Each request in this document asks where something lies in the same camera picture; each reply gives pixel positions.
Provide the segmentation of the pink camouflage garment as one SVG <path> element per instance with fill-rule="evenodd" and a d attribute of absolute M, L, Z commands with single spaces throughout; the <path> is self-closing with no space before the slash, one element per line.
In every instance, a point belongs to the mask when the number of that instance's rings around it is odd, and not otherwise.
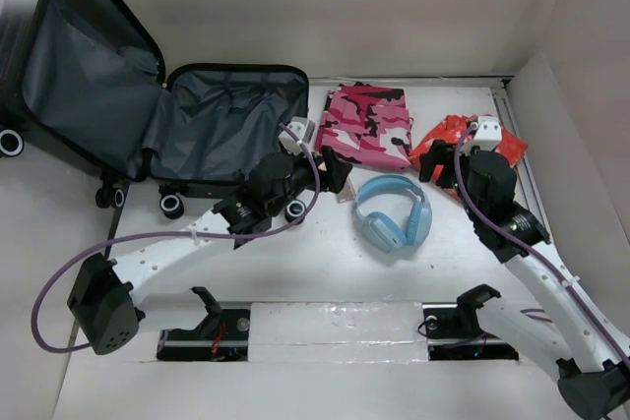
<path fill-rule="evenodd" d="M 315 149 L 353 164 L 400 171 L 411 166 L 412 118 L 402 89 L 364 83 L 329 90 Z"/>

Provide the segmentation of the blue headphones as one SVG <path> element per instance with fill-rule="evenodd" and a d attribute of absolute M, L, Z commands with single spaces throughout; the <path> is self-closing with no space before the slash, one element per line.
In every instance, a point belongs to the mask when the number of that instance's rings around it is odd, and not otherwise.
<path fill-rule="evenodd" d="M 404 225 L 383 211 L 364 208 L 373 198 L 395 194 L 406 195 L 412 201 Z M 352 210 L 360 233 L 384 253 L 421 246 L 432 227 L 433 211 L 426 193 L 403 175 L 383 174 L 365 182 L 355 194 Z"/>

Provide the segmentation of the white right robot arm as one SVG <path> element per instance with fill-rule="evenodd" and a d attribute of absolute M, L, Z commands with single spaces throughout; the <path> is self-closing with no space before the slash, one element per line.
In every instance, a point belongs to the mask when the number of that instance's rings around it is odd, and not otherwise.
<path fill-rule="evenodd" d="M 448 330 L 493 335 L 533 361 L 582 419 L 605 419 L 629 401 L 629 338 L 581 287 L 544 225 L 515 200 L 517 174 L 508 159 L 480 146 L 432 144 L 419 179 L 439 168 L 437 184 L 454 190 L 480 243 L 519 279 L 546 315 L 535 321 L 497 289 L 478 285 L 440 318 Z"/>

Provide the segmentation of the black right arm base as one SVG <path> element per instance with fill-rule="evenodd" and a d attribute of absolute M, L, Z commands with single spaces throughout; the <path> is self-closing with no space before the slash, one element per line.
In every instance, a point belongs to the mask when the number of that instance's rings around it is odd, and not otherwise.
<path fill-rule="evenodd" d="M 417 333 L 427 342 L 429 361 L 519 361 L 518 351 L 480 327 L 476 310 L 500 293 L 482 284 L 452 303 L 422 305 Z"/>

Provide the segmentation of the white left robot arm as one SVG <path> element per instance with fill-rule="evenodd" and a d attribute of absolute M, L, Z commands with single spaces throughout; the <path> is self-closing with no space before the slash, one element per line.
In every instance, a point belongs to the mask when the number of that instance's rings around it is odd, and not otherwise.
<path fill-rule="evenodd" d="M 146 234 L 150 245 L 107 259 L 93 250 L 83 258 L 68 308 L 97 355 L 110 354 L 146 330 L 160 315 L 150 299 L 164 295 L 175 277 L 199 262 L 276 235 L 273 219 L 306 190 L 339 193 L 352 166 L 333 150 L 319 156 L 285 152 L 265 156 L 247 180 L 199 218 L 177 231 Z"/>

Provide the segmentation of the small tan card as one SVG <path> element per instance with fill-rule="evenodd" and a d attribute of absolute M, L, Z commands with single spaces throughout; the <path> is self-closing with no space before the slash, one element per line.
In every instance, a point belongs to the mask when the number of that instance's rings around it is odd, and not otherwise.
<path fill-rule="evenodd" d="M 350 177 L 348 177 L 341 188 L 341 190 L 336 194 L 337 201 L 339 203 L 351 202 L 355 198 L 355 189 L 351 182 Z"/>

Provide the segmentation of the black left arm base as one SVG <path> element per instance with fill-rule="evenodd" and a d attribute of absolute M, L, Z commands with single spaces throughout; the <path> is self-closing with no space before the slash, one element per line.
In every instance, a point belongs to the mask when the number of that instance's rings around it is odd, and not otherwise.
<path fill-rule="evenodd" d="M 162 330 L 157 360 L 162 362 L 246 362 L 248 360 L 251 303 L 222 305 L 205 287 L 191 291 L 204 307 L 204 317 L 190 330 Z"/>

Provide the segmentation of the orange white garment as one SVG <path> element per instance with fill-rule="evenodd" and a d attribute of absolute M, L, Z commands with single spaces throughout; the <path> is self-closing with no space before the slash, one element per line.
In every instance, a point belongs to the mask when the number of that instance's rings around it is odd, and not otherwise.
<path fill-rule="evenodd" d="M 447 115 L 435 127 L 433 127 L 410 152 L 409 161 L 415 168 L 420 167 L 420 156 L 429 151 L 436 140 L 444 141 L 449 145 L 455 145 L 460 136 L 465 132 L 473 116 Z M 515 167 L 525 156 L 528 144 L 511 134 L 504 127 L 501 128 L 502 141 L 497 151 L 504 155 L 511 167 Z"/>

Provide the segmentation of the black white space suitcase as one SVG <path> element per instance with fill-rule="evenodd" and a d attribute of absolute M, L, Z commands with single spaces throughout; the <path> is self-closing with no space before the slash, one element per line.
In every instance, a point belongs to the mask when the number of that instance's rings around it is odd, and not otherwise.
<path fill-rule="evenodd" d="M 124 0 L 4 0 L 1 126 L 37 134 L 98 169 L 100 208 L 122 182 L 153 179 L 162 213 L 219 199 L 281 148 L 308 114 L 309 81 L 288 65 L 192 63 L 167 71 Z"/>

